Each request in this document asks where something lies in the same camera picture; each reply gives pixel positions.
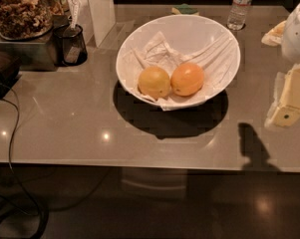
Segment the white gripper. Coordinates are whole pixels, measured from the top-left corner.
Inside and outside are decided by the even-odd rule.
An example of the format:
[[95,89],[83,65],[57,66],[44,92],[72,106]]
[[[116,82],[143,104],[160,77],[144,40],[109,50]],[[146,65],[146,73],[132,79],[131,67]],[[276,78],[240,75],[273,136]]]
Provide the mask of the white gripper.
[[300,119],[300,3],[286,22],[280,22],[262,37],[261,43],[272,47],[281,44],[282,55],[295,64],[286,74],[277,73],[273,103],[265,121],[267,128],[290,127]]

